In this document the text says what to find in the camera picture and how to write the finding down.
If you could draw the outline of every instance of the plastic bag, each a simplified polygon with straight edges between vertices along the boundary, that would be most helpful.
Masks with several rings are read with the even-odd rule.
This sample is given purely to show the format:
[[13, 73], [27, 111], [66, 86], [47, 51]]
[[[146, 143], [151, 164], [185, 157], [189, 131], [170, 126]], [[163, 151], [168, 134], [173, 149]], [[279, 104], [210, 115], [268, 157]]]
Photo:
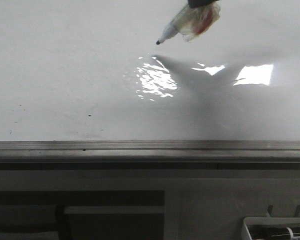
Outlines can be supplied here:
[[190, 8], [188, 4], [165, 27], [157, 44], [174, 37], [177, 33], [183, 35], [183, 39], [189, 42], [204, 32], [219, 19], [220, 6], [213, 2], [209, 5]]

